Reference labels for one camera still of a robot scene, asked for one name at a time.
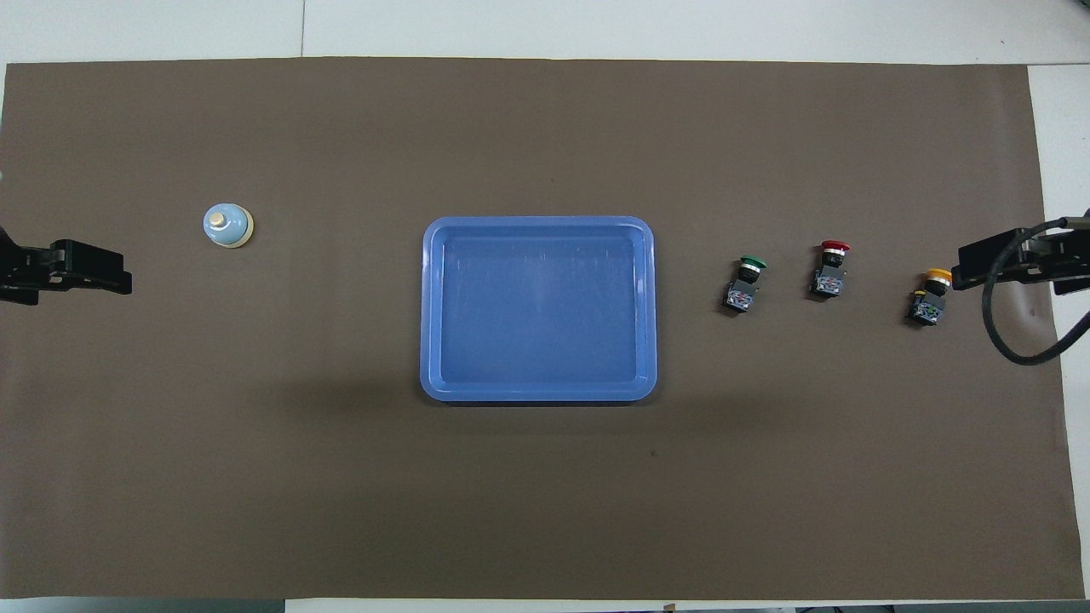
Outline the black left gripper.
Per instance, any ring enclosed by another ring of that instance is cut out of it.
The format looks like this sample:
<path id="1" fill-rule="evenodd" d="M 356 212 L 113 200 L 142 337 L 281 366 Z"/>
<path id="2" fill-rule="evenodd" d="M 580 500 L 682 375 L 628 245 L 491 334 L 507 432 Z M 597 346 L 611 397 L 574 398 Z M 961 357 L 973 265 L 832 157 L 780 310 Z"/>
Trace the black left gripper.
<path id="1" fill-rule="evenodd" d="M 71 239 L 55 241 L 51 248 L 19 247 L 0 226 L 0 301 L 35 306 L 48 284 L 53 291 L 132 295 L 132 274 L 119 252 Z"/>

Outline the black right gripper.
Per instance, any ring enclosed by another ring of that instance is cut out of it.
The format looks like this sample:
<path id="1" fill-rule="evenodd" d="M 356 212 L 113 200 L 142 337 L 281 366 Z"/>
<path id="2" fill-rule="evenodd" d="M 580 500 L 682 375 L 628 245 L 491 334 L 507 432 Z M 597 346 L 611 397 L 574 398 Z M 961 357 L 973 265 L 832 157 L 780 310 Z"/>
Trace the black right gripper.
<path id="1" fill-rule="evenodd" d="M 1016 226 L 960 247 L 957 263 L 950 268 L 950 288 L 962 291 L 984 284 L 996 257 L 1024 232 L 1024 226 Z M 1053 295 L 1057 296 L 1090 289 L 1090 228 L 1043 233 L 1021 245 L 1003 261 L 996 283 L 1025 284 L 1029 275 L 1052 278 Z"/>

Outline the yellow push button switch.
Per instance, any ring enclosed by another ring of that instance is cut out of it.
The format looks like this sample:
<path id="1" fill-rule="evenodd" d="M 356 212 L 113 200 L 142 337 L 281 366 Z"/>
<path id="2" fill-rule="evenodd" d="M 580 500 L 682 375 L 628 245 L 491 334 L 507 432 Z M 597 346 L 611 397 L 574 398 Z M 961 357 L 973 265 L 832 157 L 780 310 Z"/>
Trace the yellow push button switch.
<path id="1" fill-rule="evenodd" d="M 953 274 L 949 269 L 930 268 L 923 272 L 919 286 L 909 298 L 904 318 L 916 326 L 937 326 L 945 312 L 950 283 Z"/>

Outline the red push button switch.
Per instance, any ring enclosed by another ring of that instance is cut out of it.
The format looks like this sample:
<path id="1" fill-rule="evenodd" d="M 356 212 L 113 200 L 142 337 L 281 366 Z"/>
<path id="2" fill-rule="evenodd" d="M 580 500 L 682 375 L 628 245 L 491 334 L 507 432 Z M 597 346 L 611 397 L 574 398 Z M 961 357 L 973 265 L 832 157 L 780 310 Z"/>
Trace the red push button switch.
<path id="1" fill-rule="evenodd" d="M 850 245 L 840 240 L 825 240 L 820 244 L 820 265 L 809 286 L 810 295 L 821 299 L 836 298 L 844 290 L 846 272 L 841 268 Z"/>

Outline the green push button switch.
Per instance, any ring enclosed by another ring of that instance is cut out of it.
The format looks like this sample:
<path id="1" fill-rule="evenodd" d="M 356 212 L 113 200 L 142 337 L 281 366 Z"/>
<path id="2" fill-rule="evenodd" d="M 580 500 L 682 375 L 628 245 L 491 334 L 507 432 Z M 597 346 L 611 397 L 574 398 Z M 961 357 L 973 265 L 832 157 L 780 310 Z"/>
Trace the green push button switch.
<path id="1" fill-rule="evenodd" d="M 760 275 L 767 268 L 766 261 L 752 255 L 738 260 L 737 274 L 720 296 L 720 306 L 736 313 L 746 313 L 753 306 L 759 291 Z"/>

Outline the light blue service bell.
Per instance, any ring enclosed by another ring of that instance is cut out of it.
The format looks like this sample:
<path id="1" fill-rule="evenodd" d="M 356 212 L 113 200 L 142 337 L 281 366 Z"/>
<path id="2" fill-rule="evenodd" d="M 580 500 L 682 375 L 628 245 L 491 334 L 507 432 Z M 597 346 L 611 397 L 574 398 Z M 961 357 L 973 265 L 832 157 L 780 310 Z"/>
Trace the light blue service bell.
<path id="1" fill-rule="evenodd" d="M 255 230 L 252 214 L 233 203 L 215 204 L 204 214 L 203 230 L 207 238 L 225 249 L 245 247 Z"/>

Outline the blue plastic tray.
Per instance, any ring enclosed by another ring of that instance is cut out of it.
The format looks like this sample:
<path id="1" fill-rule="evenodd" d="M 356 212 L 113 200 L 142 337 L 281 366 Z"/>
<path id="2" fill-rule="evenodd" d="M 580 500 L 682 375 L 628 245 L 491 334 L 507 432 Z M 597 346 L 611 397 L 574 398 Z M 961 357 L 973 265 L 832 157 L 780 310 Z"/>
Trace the blue plastic tray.
<path id="1" fill-rule="evenodd" d="M 658 382 L 634 216 L 448 216 L 422 238 L 419 378 L 449 404 L 629 404 Z"/>

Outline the brown table mat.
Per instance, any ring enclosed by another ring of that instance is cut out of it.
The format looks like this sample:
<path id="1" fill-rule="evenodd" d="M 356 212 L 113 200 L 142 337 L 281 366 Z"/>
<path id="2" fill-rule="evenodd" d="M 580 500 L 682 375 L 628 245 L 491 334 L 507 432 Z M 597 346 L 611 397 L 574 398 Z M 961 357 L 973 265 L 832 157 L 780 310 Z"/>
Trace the brown table mat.
<path id="1" fill-rule="evenodd" d="M 0 598 L 1083 594 L 1059 366 L 998 356 L 978 292 L 903 317 L 1042 221 L 1025 67 L 12 65 L 0 175 L 15 241 L 134 279 L 0 304 Z M 429 398 L 423 236 L 462 215 L 645 221 L 657 388 Z"/>

